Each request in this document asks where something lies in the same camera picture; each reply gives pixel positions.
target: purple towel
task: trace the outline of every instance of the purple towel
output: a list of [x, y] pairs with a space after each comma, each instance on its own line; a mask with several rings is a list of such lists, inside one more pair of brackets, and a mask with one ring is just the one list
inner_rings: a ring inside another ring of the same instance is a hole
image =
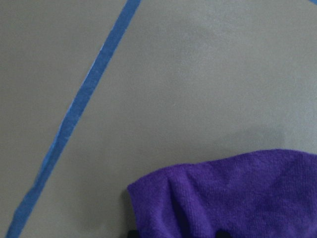
[[128, 190], [141, 238], [317, 238], [317, 155], [266, 150], [176, 165]]

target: blue line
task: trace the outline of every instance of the blue line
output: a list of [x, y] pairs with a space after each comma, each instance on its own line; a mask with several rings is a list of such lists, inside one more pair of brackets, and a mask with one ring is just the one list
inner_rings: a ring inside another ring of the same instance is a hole
[[76, 124], [78, 123], [91, 95], [100, 81], [115, 49], [117, 48], [126, 28], [128, 27], [141, 0], [127, 0], [95, 62], [89, 70], [76, 97], [71, 103], [53, 143], [44, 160], [31, 189], [24, 196], [22, 202], [14, 212], [13, 220], [7, 231], [6, 238], [18, 238], [67, 144]]

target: towel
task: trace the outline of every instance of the towel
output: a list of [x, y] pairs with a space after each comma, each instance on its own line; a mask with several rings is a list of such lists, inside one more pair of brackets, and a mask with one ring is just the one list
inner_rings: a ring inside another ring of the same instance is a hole
[[141, 238], [316, 238], [317, 155], [264, 150], [128, 186]]

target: gray surface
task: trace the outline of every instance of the gray surface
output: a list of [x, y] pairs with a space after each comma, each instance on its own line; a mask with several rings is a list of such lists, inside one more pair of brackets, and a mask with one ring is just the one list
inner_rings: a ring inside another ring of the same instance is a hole
[[[0, 0], [0, 237], [123, 0]], [[317, 5], [144, 0], [23, 238], [123, 238], [126, 186], [258, 149], [317, 153]]]

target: cloth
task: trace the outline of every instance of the cloth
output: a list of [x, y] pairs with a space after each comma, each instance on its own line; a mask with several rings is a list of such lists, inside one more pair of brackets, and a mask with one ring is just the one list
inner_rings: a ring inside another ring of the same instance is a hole
[[316, 238], [317, 155], [266, 150], [129, 185], [141, 238]]

